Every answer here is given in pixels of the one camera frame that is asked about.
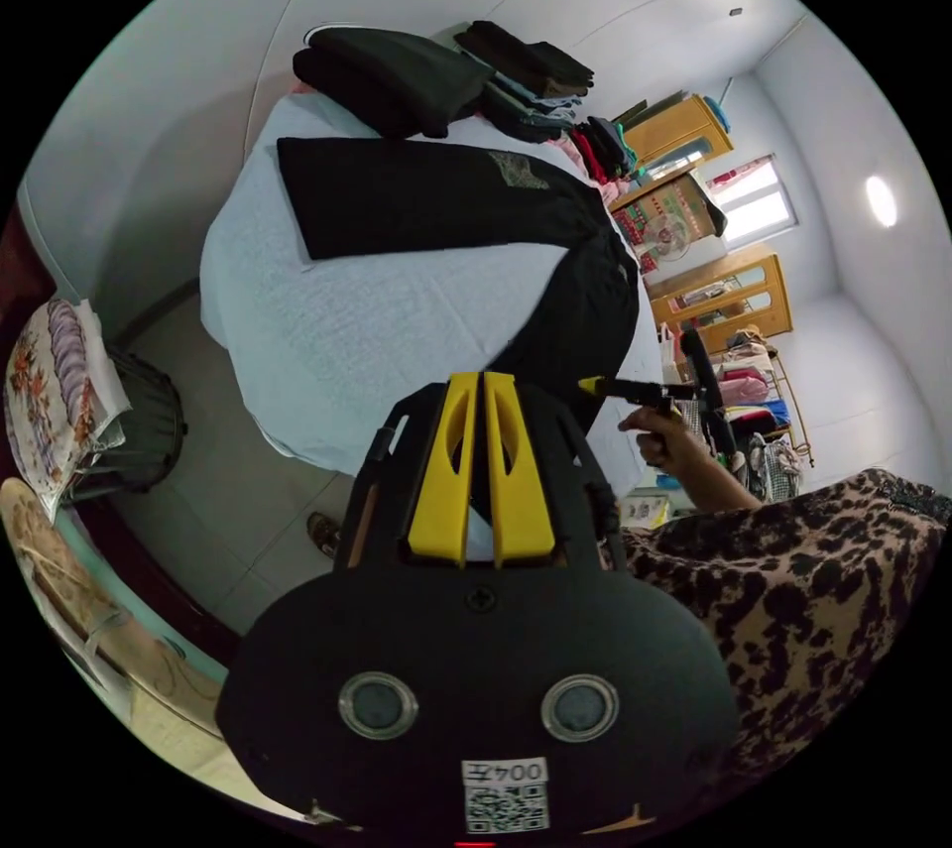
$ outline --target wooden cabinet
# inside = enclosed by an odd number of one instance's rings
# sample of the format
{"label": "wooden cabinet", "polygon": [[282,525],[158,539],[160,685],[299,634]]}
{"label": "wooden cabinet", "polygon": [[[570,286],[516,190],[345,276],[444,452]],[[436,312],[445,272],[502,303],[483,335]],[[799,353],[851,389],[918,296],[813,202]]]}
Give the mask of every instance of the wooden cabinet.
{"label": "wooden cabinet", "polygon": [[708,353],[727,351],[739,329],[755,325],[763,336],[790,332],[790,304],[779,256],[763,243],[689,270],[649,288],[654,321],[672,332],[687,323]]}
{"label": "wooden cabinet", "polygon": [[642,167],[651,167],[678,149],[685,155],[699,153],[705,162],[734,150],[720,121],[699,94],[626,131],[625,142]]}

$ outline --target red clothing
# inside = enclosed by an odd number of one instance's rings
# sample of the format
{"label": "red clothing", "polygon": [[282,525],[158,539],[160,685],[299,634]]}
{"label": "red clothing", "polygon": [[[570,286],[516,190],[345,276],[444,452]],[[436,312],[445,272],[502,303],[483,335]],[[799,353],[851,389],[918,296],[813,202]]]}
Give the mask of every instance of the red clothing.
{"label": "red clothing", "polygon": [[579,134],[578,131],[569,131],[569,137],[575,142],[575,146],[582,157],[585,158],[592,180],[598,183],[607,183],[608,177],[605,174],[605,169],[595,158],[595,152],[592,150],[592,145],[588,143],[588,138],[584,134]]}

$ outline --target sticker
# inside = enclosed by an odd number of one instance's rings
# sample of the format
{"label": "sticker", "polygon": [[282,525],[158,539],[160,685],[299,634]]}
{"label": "sticker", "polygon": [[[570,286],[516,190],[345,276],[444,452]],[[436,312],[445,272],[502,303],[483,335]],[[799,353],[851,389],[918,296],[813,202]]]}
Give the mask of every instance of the sticker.
{"label": "sticker", "polygon": [[463,763],[466,831],[513,834],[549,827],[544,758]]}
{"label": "sticker", "polygon": [[521,786],[548,782],[545,759],[510,759],[506,762],[464,762],[465,786]]}

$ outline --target pink clothing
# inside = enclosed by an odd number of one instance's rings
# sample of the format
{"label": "pink clothing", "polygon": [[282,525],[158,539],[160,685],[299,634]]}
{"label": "pink clothing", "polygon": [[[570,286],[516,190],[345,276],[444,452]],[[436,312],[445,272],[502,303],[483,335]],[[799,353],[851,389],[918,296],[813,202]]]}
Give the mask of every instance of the pink clothing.
{"label": "pink clothing", "polygon": [[614,203],[620,196],[624,196],[628,192],[628,181],[608,181],[607,183],[593,181],[588,173],[588,167],[585,165],[585,159],[571,138],[560,137],[557,141],[549,141],[549,143],[554,144],[565,153],[565,156],[578,168],[579,172],[585,176],[585,182],[602,194],[602,202],[606,206],[610,203]]}
{"label": "pink clothing", "polygon": [[725,405],[757,405],[763,402],[770,392],[763,379],[750,375],[728,379],[718,385]]}

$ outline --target ceiling light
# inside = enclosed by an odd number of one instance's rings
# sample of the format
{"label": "ceiling light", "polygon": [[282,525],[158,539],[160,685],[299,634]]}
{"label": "ceiling light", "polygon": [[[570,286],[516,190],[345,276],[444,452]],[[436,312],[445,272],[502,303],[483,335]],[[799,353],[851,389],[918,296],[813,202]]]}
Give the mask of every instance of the ceiling light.
{"label": "ceiling light", "polygon": [[867,178],[866,198],[870,202],[870,209],[873,211],[873,215],[883,226],[895,226],[897,219],[895,197],[882,178]]}

